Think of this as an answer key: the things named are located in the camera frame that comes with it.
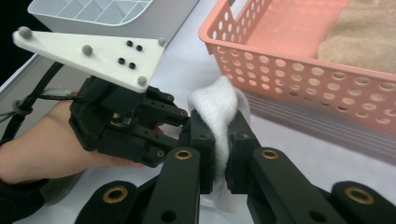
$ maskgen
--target black sleeve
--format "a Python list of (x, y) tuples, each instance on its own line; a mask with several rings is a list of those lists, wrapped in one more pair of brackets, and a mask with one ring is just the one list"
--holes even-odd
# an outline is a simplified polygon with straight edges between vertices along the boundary
[[(7, 141), (0, 141), (0, 146)], [(44, 198), (39, 189), (47, 182), (45, 179), (26, 185), (8, 185), (0, 181), (0, 223), (12, 223), (40, 209)]]

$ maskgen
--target pink basket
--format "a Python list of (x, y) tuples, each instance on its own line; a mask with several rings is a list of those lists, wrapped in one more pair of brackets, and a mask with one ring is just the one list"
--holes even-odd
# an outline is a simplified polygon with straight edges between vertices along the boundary
[(318, 45), (348, 0), (219, 0), (200, 29), (220, 71), (243, 91), (396, 134), (396, 75), (326, 63)]

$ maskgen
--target white cloth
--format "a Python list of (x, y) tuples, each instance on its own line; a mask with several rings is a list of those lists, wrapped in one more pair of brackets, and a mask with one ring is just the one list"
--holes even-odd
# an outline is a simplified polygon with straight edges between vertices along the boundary
[(396, 1), (351, 0), (318, 59), (396, 74)]
[(189, 97), (189, 109), (196, 109), (204, 123), (210, 128), (216, 139), (215, 177), (213, 192), (210, 194), (214, 205), (227, 212), (236, 212), (237, 195), (227, 189), (224, 173), (229, 157), (227, 130), (239, 109), (247, 122), (250, 121), (248, 100), (234, 88), (227, 77), (220, 77), (213, 85), (194, 91)]

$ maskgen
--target brown towel in basket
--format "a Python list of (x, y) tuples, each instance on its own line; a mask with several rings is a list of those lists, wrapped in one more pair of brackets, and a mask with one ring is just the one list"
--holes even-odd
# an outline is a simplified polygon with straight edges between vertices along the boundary
[(351, 0), (318, 59), (396, 74), (396, 0)]

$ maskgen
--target table surface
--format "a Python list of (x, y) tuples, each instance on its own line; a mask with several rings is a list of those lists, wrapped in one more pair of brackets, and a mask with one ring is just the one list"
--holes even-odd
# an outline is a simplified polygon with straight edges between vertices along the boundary
[[(167, 47), (150, 85), (173, 94), (179, 107), (187, 107), (187, 97), (196, 89), (212, 84), (219, 76), (213, 56), (198, 37), (198, 29), (216, 1), (201, 0), (172, 42)], [(16, 74), (2, 90), (0, 111), (8, 111), (15, 99), (21, 99), (34, 87), (32, 83), (42, 76), (52, 61), (39, 58), (27, 74)], [(64, 67), (49, 84), (52, 87), (79, 88), (87, 74)], [(53, 105), (37, 102), (35, 112), (25, 121), (21, 133), (39, 120)], [(262, 146), (284, 151), (302, 173), (316, 186), (330, 190), (339, 181), (352, 180), (367, 185), (396, 203), (396, 166), (370, 158), (351, 148), (341, 147), (295, 129), (257, 116), (251, 117), (251, 128)], [(93, 192), (115, 180), (129, 181), (137, 186), (157, 175), (161, 167), (151, 168), (91, 168), (83, 173), (71, 192), (60, 202), (44, 206), (32, 216), (17, 223), (74, 223), (82, 206)], [(252, 223), (242, 196), (239, 211), (224, 213), (211, 206), (201, 205), (201, 223)]]

